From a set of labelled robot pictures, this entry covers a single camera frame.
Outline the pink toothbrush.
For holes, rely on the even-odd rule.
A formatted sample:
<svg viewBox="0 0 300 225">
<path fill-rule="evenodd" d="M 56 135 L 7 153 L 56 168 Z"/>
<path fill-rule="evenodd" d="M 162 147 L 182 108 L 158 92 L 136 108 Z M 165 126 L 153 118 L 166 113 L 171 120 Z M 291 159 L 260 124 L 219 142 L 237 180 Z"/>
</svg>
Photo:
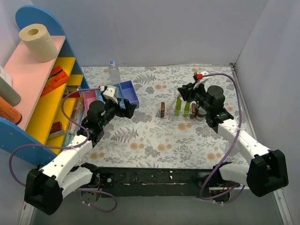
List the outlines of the pink toothbrush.
<svg viewBox="0 0 300 225">
<path fill-rule="evenodd" d="M 173 99 L 173 101 L 168 104 L 168 106 L 167 106 L 168 111 L 172 108 L 172 106 L 174 105 L 175 102 L 176 102 L 176 99 Z"/>
<path fill-rule="evenodd" d="M 178 94 L 175 96 L 175 98 L 167 105 L 167 110 L 170 110 L 174 103 L 177 101 L 177 98 L 181 98 L 181 94 L 178 92 Z"/>
</svg>

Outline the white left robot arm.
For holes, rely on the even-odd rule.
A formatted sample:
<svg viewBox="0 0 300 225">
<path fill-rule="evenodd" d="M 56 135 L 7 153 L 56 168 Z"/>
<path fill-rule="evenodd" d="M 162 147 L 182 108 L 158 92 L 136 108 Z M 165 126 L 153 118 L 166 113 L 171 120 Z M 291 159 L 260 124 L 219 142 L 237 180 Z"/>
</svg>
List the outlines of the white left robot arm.
<svg viewBox="0 0 300 225">
<path fill-rule="evenodd" d="M 112 100 L 93 101 L 68 149 L 41 169 L 32 169 L 28 173 L 25 202 L 51 215 L 71 192 L 82 186 L 98 186 L 101 182 L 98 168 L 88 163 L 77 166 L 76 163 L 101 140 L 104 127 L 115 116 L 132 118 L 137 106 L 127 99 L 124 104 L 122 108 Z"/>
</svg>

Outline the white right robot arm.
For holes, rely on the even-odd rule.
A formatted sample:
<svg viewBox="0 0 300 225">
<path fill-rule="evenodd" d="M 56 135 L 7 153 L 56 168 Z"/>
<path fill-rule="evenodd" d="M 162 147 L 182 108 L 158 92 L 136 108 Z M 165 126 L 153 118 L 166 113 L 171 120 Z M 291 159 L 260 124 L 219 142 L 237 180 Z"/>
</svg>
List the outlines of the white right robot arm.
<svg viewBox="0 0 300 225">
<path fill-rule="evenodd" d="M 212 85 L 205 89 L 203 83 L 189 83 L 178 88 L 185 102 L 196 103 L 206 114 L 205 119 L 210 128 L 230 144 L 226 155 L 232 150 L 239 152 L 247 161 L 247 166 L 239 166 L 221 160 L 213 167 L 204 185 L 212 178 L 217 186 L 228 181 L 249 187 L 251 192 L 262 197 L 270 192 L 288 185 L 288 173 L 285 155 L 280 150 L 270 150 L 260 144 L 240 125 L 224 107 L 224 91 Z"/>
</svg>

